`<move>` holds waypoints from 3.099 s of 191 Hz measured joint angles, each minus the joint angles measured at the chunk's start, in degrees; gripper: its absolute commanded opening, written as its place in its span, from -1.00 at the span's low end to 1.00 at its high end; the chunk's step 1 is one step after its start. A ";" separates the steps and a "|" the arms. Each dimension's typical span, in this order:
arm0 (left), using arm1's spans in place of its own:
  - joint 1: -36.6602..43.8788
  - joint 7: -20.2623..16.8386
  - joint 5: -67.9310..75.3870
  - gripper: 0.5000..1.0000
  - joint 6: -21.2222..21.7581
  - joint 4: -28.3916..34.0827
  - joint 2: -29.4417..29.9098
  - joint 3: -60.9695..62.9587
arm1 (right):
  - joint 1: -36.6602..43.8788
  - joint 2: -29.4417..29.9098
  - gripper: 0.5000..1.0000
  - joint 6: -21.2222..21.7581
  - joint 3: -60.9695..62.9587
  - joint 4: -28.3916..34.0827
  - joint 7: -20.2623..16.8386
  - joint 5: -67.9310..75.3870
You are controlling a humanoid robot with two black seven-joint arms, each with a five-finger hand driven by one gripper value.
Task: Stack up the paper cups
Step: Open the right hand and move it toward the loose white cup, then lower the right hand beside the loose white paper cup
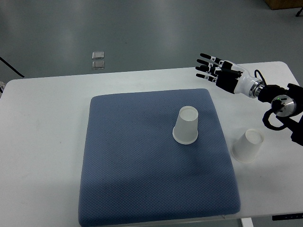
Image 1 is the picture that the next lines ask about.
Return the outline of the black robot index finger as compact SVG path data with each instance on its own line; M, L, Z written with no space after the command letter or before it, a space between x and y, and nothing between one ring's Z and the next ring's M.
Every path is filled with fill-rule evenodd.
M211 55L208 55L206 53L201 53L200 56L204 59L208 59L210 60L211 62L214 62L216 64L223 64L223 60L221 60L220 58L218 57L214 57L214 56L211 56Z

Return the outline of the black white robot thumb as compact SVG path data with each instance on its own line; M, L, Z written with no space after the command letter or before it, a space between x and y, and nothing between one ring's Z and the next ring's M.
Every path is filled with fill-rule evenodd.
M235 64L235 63L233 63L231 61L224 61L223 64L222 64L222 68L228 69L228 70L234 70L234 71L244 72L244 68L243 67L241 67L240 65Z

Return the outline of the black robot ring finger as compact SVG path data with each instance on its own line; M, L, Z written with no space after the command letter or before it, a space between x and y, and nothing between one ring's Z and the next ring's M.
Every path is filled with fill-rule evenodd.
M195 69L198 71L201 71L201 72L205 72L210 75L217 75L217 73L219 72L218 67L212 67L212 66L198 66L198 67L195 67Z

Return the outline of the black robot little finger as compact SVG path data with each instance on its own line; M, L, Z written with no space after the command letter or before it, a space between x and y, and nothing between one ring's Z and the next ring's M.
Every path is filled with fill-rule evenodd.
M202 79L208 80L210 82L216 82L217 81L216 77L213 77L213 76L210 76L210 75L204 75L204 74L197 73L196 76L198 78L202 78Z

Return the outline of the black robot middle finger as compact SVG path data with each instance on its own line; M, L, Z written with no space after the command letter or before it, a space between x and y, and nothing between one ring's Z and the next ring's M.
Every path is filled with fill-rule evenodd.
M214 62L211 61L206 61L206 60L202 60L202 59L197 59L197 62L200 64L200 66L212 66L212 67L218 67L219 69L222 68L221 64L216 64Z

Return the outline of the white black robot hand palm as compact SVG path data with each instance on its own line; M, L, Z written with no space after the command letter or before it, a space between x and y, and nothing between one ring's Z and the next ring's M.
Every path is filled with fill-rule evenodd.
M263 87L263 81L252 77L248 71L216 68L216 85L232 94L244 94L257 97L257 90Z

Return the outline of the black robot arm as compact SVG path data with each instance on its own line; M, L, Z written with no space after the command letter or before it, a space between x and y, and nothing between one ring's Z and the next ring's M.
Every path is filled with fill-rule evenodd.
M269 85L259 70L251 75L245 68L231 61L201 53L197 59L197 77L215 83L222 90L231 94L244 94L269 103L270 109L263 115L265 127L274 131L288 128L291 140L303 144L303 122L296 122L292 117L303 112L303 88L289 83L287 88Z

